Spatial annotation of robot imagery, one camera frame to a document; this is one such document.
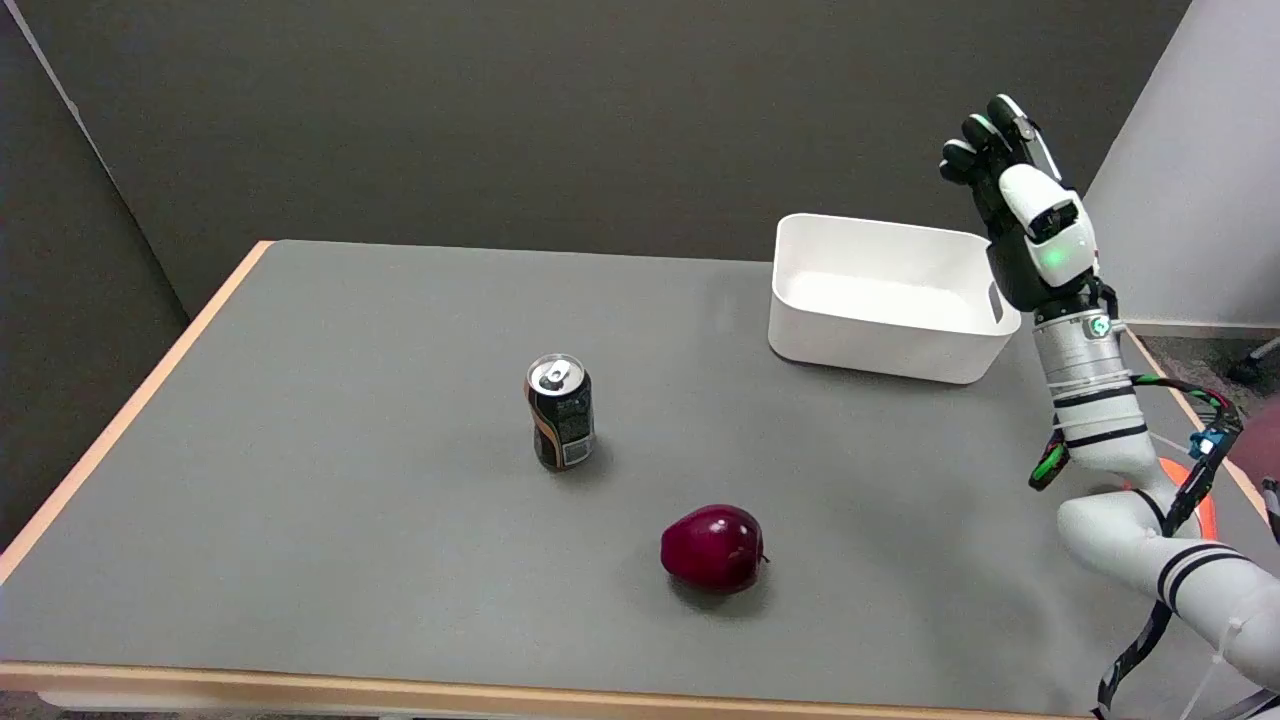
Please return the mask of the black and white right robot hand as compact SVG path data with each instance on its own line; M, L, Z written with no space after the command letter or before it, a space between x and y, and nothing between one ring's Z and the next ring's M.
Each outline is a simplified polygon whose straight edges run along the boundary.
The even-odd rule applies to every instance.
M1064 178L1039 126L1007 94L945 142L942 178L964 186L986 228L986 256L1000 293L1020 313L1050 315L1098 305L1093 223Z

